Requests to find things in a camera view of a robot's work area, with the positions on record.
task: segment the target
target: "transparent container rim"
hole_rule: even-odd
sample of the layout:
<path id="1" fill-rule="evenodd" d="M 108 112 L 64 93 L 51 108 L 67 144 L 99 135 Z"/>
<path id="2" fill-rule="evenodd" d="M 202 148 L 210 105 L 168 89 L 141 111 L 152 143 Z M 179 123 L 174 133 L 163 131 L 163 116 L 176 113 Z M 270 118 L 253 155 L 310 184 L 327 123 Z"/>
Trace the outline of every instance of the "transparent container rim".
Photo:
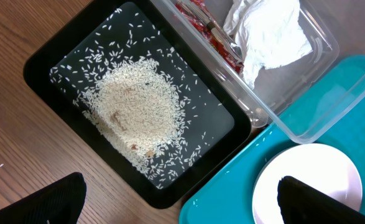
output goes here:
<path id="1" fill-rule="evenodd" d="M 322 127 L 319 131 L 317 131 L 312 137 L 303 139 L 301 136 L 304 136 L 306 133 L 311 131 L 311 129 L 319 122 L 322 118 L 324 118 L 330 110 L 328 110 L 314 125 L 308 128 L 303 134 L 297 136 L 295 135 L 289 127 L 266 105 L 261 99 L 250 89 L 247 84 L 242 80 L 242 78 L 234 71 L 225 61 L 224 59 L 213 49 L 213 47 L 203 38 L 203 36 L 189 23 L 189 21 L 180 13 L 177 7 L 170 0 L 162 0 L 164 4 L 175 14 L 175 16 L 181 21 L 181 23 L 192 33 L 193 36 L 202 44 L 207 51 L 216 59 L 216 61 L 223 65 L 223 68 L 229 72 L 233 76 L 233 78 L 237 81 L 239 86 L 243 88 L 244 91 L 249 93 L 250 97 L 262 107 L 262 109 L 269 115 L 269 117 L 275 122 L 275 124 L 283 130 L 283 132 L 294 142 L 299 144 L 309 144 L 315 142 L 322 134 L 324 134 L 327 130 L 329 130 L 332 125 L 334 125 L 337 121 L 339 121 L 343 116 L 345 116 L 354 106 L 356 106 L 364 97 L 365 90 L 348 106 L 346 107 L 339 115 L 335 116 L 332 120 L 326 123 L 324 127 Z M 361 81 L 358 80 L 356 84 L 349 89 L 347 94 Z"/>

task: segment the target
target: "white bowl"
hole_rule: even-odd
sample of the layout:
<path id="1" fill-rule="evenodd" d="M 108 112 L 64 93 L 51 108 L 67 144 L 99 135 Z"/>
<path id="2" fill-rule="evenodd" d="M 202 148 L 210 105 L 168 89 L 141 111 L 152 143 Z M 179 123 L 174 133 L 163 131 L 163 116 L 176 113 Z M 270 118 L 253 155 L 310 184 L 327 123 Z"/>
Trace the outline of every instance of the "white bowl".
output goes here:
<path id="1" fill-rule="evenodd" d="M 287 175 L 356 211 L 361 208 L 362 182 L 348 156 L 324 144 L 305 144 L 279 153 L 261 170 L 252 197 L 255 223 L 283 224 L 277 186 Z"/>

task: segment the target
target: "turquoise plastic tray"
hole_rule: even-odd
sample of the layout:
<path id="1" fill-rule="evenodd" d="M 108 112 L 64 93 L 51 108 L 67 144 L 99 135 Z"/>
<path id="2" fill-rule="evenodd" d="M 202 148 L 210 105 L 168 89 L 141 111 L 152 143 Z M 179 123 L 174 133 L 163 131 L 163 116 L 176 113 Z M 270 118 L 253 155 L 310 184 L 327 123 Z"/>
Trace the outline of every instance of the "turquoise plastic tray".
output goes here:
<path id="1" fill-rule="evenodd" d="M 304 94 L 301 100 L 316 101 L 311 96 L 312 89 L 327 91 L 319 86 L 328 86 L 341 73 L 346 75 L 348 83 L 350 77 L 363 75 L 360 68 L 365 71 L 364 56 L 347 58 L 319 81 L 316 88 Z M 291 108 L 294 111 L 286 113 L 311 113 L 304 107 Z M 360 212 L 365 214 L 365 98 L 317 142 L 343 151 L 354 162 L 363 185 Z M 259 172 L 269 159 L 295 145 L 275 124 L 271 124 L 186 202 L 180 214 L 180 223 L 254 223 L 251 202 Z"/>

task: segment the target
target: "wooden table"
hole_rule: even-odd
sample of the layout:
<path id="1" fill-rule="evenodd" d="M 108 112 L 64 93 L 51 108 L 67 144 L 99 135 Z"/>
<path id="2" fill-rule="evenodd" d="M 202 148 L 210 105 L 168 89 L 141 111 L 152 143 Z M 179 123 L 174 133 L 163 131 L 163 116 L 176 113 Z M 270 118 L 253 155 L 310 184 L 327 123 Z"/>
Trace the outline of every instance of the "wooden table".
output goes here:
<path id="1" fill-rule="evenodd" d="M 0 0 L 0 209 L 77 171 L 80 223 L 177 223 L 182 203 L 151 208 L 23 81 L 28 57 L 89 2 Z"/>

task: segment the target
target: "red plastic wrapper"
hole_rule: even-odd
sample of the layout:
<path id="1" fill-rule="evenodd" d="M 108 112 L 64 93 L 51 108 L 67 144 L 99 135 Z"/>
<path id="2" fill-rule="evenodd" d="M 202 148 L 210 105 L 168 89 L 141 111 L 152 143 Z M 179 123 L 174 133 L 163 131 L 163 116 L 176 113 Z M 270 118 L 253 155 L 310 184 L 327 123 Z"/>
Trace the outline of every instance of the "red plastic wrapper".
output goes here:
<path id="1" fill-rule="evenodd" d="M 190 0 L 195 3 L 201 10 L 211 13 L 207 10 L 207 7 L 203 0 Z M 202 34 L 202 36 L 214 47 L 214 49 L 224 58 L 224 60 L 239 74 L 243 69 L 243 64 L 239 63 L 223 46 L 218 42 L 211 31 L 207 28 L 206 24 L 202 24 L 194 15 L 187 13 L 178 3 L 176 3 L 178 10 L 188 19 L 188 21 Z"/>

